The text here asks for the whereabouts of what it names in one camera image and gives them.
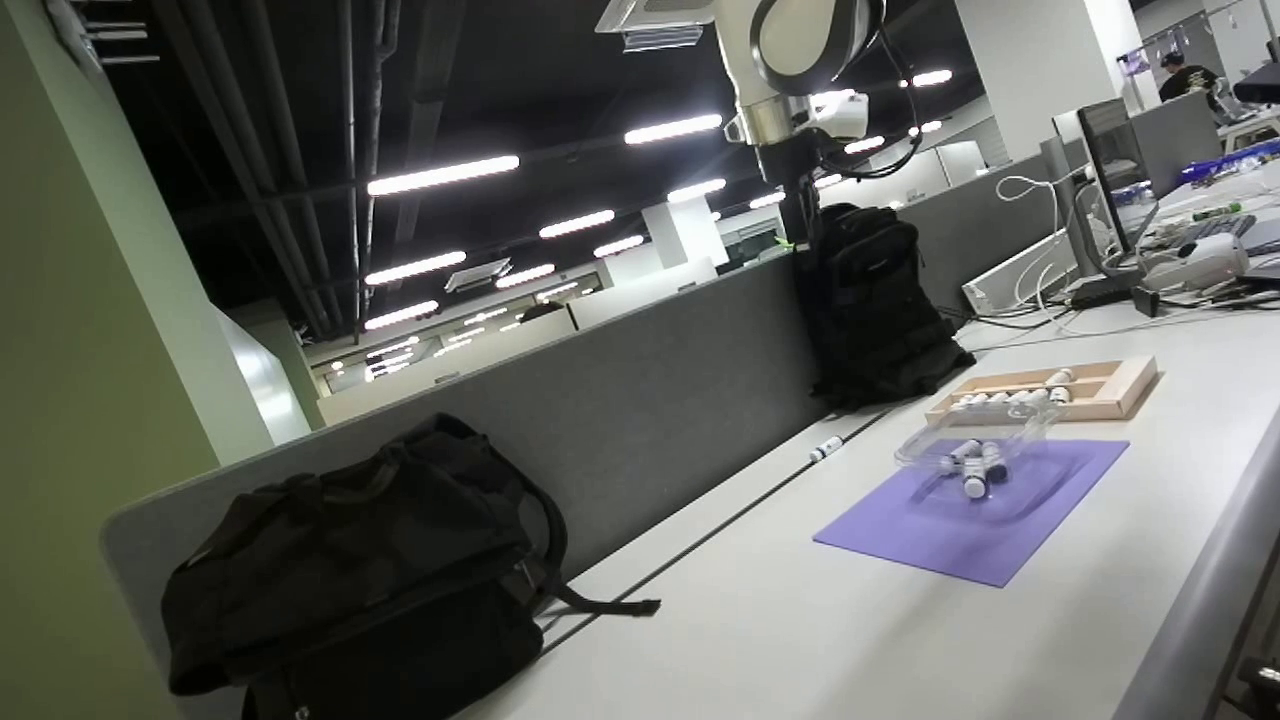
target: fluorescent light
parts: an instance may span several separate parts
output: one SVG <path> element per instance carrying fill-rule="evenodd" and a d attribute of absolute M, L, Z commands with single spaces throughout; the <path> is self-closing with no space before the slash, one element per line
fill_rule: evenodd
<path fill-rule="evenodd" d="M 750 209 L 771 209 L 771 205 L 780 205 L 780 198 L 788 198 L 788 191 L 756 196 Z"/>
<path fill-rule="evenodd" d="M 698 198 L 698 196 L 711 196 L 711 191 L 722 191 L 722 175 L 711 175 L 711 180 L 698 180 L 698 183 L 673 187 L 673 191 L 667 191 L 667 205 Z"/>
<path fill-rule="evenodd" d="M 401 191 L 419 191 L 419 187 L 440 187 L 440 183 L 463 183 L 463 180 L 478 180 L 478 175 L 505 175 L 515 168 L 521 168 L 521 156 L 489 156 L 489 160 L 468 160 L 468 164 L 402 170 L 402 175 L 381 175 L 368 183 L 368 196 L 401 196 Z"/>
<path fill-rule="evenodd" d="M 508 314 L 508 311 L 510 311 L 510 306 L 475 311 L 475 314 L 463 321 L 463 328 L 499 321 L 499 314 Z"/>
<path fill-rule="evenodd" d="M 861 152 L 871 152 L 871 148 L 883 148 L 883 137 L 850 138 L 850 142 L 844 142 L 844 156 L 861 156 Z"/>
<path fill-rule="evenodd" d="M 942 126 L 942 119 L 926 119 L 926 123 L 921 123 L 921 126 L 912 126 L 912 137 L 926 137 L 926 133 L 941 133 Z"/>
<path fill-rule="evenodd" d="M 844 183 L 839 170 L 836 175 L 821 175 L 811 187 L 823 191 L 823 187 L 836 187 L 836 183 Z"/>
<path fill-rule="evenodd" d="M 437 299 L 409 303 L 409 306 L 396 306 L 396 311 L 388 311 L 388 314 L 365 321 L 365 328 L 377 332 L 377 328 L 388 328 L 388 323 L 402 323 L 402 321 L 415 321 L 415 314 L 431 314 L 437 306 L 440 306 Z"/>
<path fill-rule="evenodd" d="M 641 248 L 641 242 L 645 242 L 645 234 L 624 234 L 624 241 L 598 242 L 595 254 L 621 254 L 621 253 Z"/>
<path fill-rule="evenodd" d="M 570 234 L 570 233 L 598 229 L 598 222 L 610 222 L 610 219 L 614 219 L 614 211 L 604 209 L 604 211 L 589 211 L 589 214 L 570 214 L 570 219 L 547 222 L 536 234 L 541 241 L 557 241 L 557 234 Z"/>
<path fill-rule="evenodd" d="M 440 269 L 454 269 L 463 261 L 468 261 L 468 253 L 424 254 L 424 261 L 411 261 L 411 265 L 368 273 L 365 285 L 372 285 L 372 286 L 401 285 L 409 274 L 429 274 L 429 273 L 440 273 Z"/>
<path fill-rule="evenodd" d="M 952 83 L 952 68 L 926 68 L 912 74 L 912 89 L 935 89 L 935 83 Z"/>
<path fill-rule="evenodd" d="M 541 299 L 541 303 L 551 303 L 557 295 L 566 295 L 566 291 L 575 291 L 575 285 L 557 285 L 557 286 L 547 286 L 547 291 L 536 291 L 536 299 Z"/>
<path fill-rule="evenodd" d="M 499 274 L 494 286 L 515 286 L 515 285 L 530 285 L 530 280 L 545 280 L 545 274 L 557 274 L 557 265 L 536 265 L 536 269 Z"/>
<path fill-rule="evenodd" d="M 698 133 L 711 133 L 720 123 L 722 123 L 720 111 L 687 115 L 687 119 L 673 119 L 673 123 L 645 123 L 645 126 L 631 126 L 624 137 L 624 142 L 660 142 L 660 138 L 676 138 L 676 137 L 698 137 Z"/>

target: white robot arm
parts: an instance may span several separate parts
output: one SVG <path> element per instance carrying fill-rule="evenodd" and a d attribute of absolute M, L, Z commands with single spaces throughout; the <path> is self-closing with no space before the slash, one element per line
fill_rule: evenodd
<path fill-rule="evenodd" d="M 831 89 L 844 64 L 878 36 L 883 17 L 886 0 L 716 0 L 738 138 L 756 148 L 760 175 L 785 187 L 780 211 L 791 241 L 804 241 L 807 214 L 817 214 L 821 137 L 846 137 L 823 133 L 821 111 L 807 115 L 817 133 L 800 133 L 791 109 Z"/>
<path fill-rule="evenodd" d="M 886 0 L 716 0 L 745 138 L 791 138 L 791 100 L 827 89 L 878 31 Z"/>

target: black ceiling grid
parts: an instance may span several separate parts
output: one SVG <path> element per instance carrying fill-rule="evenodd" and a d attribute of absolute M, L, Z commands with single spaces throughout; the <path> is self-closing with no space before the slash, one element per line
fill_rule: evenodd
<path fill-rule="evenodd" d="M 575 269 L 645 233 L 641 209 L 687 180 L 722 175 L 720 211 L 767 191 L 750 152 L 716 133 L 621 138 L 652 119 L 727 115 L 733 89 L 711 31 L 624 55 L 621 36 L 595 36 L 604 0 L 132 0 L 129 12 L 146 21 L 159 64 L 110 68 L 110 83 L 209 295 L 220 306 L 273 295 L 311 338 L 360 337 L 365 314 L 409 299 L 454 303 L 443 273 L 365 295 L 372 269 L 453 248 L 472 265 Z M 956 72 L 921 115 L 978 94 L 952 0 L 895 0 L 886 36 L 912 68 Z M 499 152 L 521 170 L 365 196 L 368 175 Z M 536 234 L 595 209 L 621 219 Z"/>

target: wooden tray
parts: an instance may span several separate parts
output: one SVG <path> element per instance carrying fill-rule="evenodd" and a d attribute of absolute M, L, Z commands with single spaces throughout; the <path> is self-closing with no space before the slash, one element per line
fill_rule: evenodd
<path fill-rule="evenodd" d="M 1070 398 L 1057 413 L 1059 422 L 1097 422 L 1097 418 L 1130 418 L 1152 383 L 1157 383 L 1157 361 L 1130 357 L 1130 361 L 1101 361 L 1101 365 L 1059 365 L 1070 372 Z M 956 383 L 926 418 L 942 418 L 952 403 L 960 403 L 972 393 L 1024 393 L 1043 386 L 1059 367 L 1030 367 L 1030 372 L 1001 372 L 1001 375 L 972 375 Z"/>

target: black backpack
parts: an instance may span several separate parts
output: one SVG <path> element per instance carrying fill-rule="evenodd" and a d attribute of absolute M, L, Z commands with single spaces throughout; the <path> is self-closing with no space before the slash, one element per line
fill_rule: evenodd
<path fill-rule="evenodd" d="M 795 253 L 821 396 L 864 406 L 935 393 L 972 365 L 916 274 L 916 229 L 886 209 L 823 209 Z"/>
<path fill-rule="evenodd" d="M 536 613 L 652 617 L 558 580 L 551 495 L 453 417 L 382 452 L 234 495 L 162 589 L 175 697 L 246 683 L 242 714 L 437 720 L 527 666 Z"/>

